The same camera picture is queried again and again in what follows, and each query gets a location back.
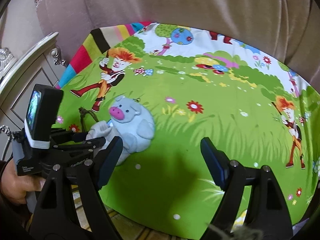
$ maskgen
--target cartoon boy with orange hair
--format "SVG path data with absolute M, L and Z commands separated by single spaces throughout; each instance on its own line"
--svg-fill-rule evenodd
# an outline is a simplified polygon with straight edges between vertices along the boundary
M 111 68 L 107 67 L 109 62 L 108 55 L 114 58 Z M 132 63 L 139 63 L 141 61 L 141 58 L 136 57 L 134 53 L 125 48 L 118 47 L 109 49 L 107 57 L 100 61 L 99 64 L 99 67 L 102 69 L 101 80 L 98 83 L 86 86 L 80 90 L 72 89 L 70 92 L 77 97 L 81 97 L 85 92 L 94 88 L 99 88 L 97 99 L 91 108 L 92 111 L 98 112 L 100 104 L 105 99 L 105 95 L 109 89 L 118 85 L 124 78 L 124 69 Z
M 277 96 L 276 97 L 276 104 L 274 104 L 277 108 L 279 114 L 281 114 L 282 111 L 284 111 L 288 119 L 284 115 L 281 114 L 282 123 L 289 128 L 289 133 L 292 136 L 292 148 L 290 153 L 290 160 L 285 166 L 286 168 L 293 167 L 293 152 L 295 147 L 298 148 L 300 153 L 300 162 L 301 162 L 301 169 L 304 170 L 306 168 L 304 162 L 303 162 L 303 154 L 302 154 L 302 145 L 301 145 L 301 130 L 300 127 L 297 125 L 295 119 L 294 119 L 294 104 L 292 101 L 288 101 L 285 97 Z

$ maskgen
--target screen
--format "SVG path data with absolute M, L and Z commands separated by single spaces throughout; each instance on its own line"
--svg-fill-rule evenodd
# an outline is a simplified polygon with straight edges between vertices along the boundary
M 29 102 L 29 109 L 27 113 L 27 122 L 31 130 L 33 129 L 36 112 L 37 112 L 37 108 L 40 103 L 40 100 L 41 100 L 41 92 L 34 90 L 32 93 L 31 100 Z

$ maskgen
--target plush toy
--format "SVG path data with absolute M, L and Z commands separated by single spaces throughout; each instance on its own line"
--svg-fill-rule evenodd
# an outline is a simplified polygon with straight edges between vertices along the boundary
M 155 122 L 151 113 L 133 99 L 119 96 L 109 109 L 111 120 L 94 124 L 86 139 L 105 137 L 106 143 L 98 151 L 107 148 L 114 136 L 123 140 L 123 151 L 117 162 L 120 165 L 134 152 L 141 152 L 150 146 L 155 133 Z

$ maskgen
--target silver bolt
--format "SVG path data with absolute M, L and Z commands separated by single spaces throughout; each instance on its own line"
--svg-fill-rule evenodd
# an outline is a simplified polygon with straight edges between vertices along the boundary
M 59 164 L 55 164 L 55 165 L 53 165 L 52 168 L 53 168 L 54 171 L 57 171 L 57 170 L 60 169 L 60 167 L 61 167 L 61 166 L 60 166 Z
M 266 172 L 269 172 L 271 171 L 270 167 L 268 165 L 264 165 L 263 167 L 263 170 L 266 171 Z
M 84 161 L 85 166 L 90 166 L 92 163 L 93 163 L 93 160 L 91 160 L 91 159 L 87 159 Z
M 236 160 L 231 160 L 230 161 L 230 165 L 233 166 L 233 167 L 236 167 L 239 165 L 239 162 L 237 162 Z

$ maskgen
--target multicolored striped fabric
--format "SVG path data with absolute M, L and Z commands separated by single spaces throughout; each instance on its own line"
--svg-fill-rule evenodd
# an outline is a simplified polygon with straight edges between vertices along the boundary
M 70 61 L 56 88 L 61 89 L 80 71 L 90 65 L 96 57 L 148 26 L 150 23 L 151 22 L 139 22 L 92 30 Z

